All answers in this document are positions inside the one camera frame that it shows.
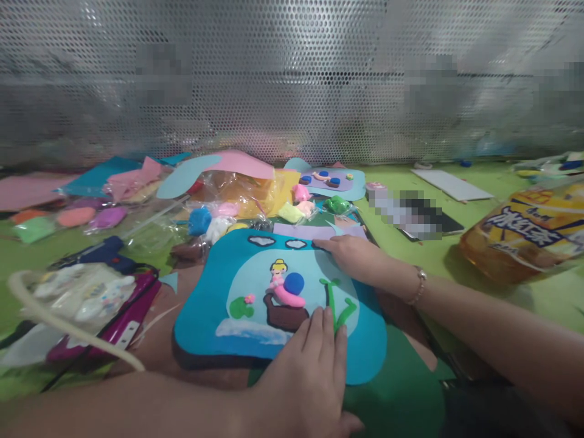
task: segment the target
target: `blue clay ball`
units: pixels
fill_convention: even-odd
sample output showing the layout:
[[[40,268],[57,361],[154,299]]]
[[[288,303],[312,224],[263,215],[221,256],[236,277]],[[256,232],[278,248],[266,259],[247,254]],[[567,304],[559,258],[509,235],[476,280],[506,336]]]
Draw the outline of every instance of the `blue clay ball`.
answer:
[[[211,213],[205,207],[191,211],[189,217],[189,234],[199,236],[207,232],[211,224]]]
[[[304,277],[299,273],[289,273],[284,279],[284,289],[292,295],[300,295],[304,289]]]

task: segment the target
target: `metal wall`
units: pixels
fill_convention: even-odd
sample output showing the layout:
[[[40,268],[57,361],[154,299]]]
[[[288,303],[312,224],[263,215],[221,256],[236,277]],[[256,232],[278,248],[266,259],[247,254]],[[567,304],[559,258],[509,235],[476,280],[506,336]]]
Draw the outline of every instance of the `metal wall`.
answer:
[[[581,149],[583,36],[570,0],[4,0],[0,164]]]

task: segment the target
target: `glue gun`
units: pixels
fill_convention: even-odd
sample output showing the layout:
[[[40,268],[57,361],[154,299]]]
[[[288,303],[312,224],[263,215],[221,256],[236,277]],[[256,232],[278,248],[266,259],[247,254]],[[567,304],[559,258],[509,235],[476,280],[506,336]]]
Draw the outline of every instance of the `glue gun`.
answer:
[[[76,263],[105,263],[121,274],[128,275],[136,269],[136,262],[119,254],[123,248],[123,241],[118,236],[104,239],[98,245],[90,246],[75,254],[66,255],[48,267],[49,271],[56,271]]]

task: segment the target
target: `bracelet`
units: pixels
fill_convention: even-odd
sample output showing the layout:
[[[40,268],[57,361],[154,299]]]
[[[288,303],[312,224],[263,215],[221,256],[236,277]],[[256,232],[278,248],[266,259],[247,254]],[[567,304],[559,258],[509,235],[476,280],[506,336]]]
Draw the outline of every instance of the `bracelet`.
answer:
[[[418,292],[416,292],[415,296],[410,301],[406,302],[407,305],[415,305],[418,302],[420,297],[424,294],[424,288],[426,287],[426,280],[428,280],[428,275],[426,274],[426,272],[424,272],[424,270],[422,269],[421,266],[414,265],[414,267],[418,270],[418,278],[420,279],[420,286],[418,287]]]

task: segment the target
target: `white paper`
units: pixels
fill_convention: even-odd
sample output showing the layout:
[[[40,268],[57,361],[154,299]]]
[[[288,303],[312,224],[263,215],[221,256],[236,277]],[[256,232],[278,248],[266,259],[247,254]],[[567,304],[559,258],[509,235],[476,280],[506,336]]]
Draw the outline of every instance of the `white paper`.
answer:
[[[457,201],[473,201],[478,199],[493,198],[488,192],[479,189],[466,181],[451,175],[443,170],[417,170],[412,169],[421,179],[428,181],[433,186],[438,187],[447,195],[452,196]]]

